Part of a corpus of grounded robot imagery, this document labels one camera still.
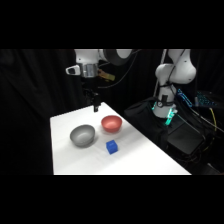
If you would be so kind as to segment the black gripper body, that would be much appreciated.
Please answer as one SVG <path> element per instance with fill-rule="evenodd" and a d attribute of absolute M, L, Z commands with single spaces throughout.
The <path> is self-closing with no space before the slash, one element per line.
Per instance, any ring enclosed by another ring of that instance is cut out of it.
<path fill-rule="evenodd" d="M 99 97 L 97 79 L 96 78 L 83 78 L 83 92 L 84 96 L 89 100 L 96 100 Z"/>

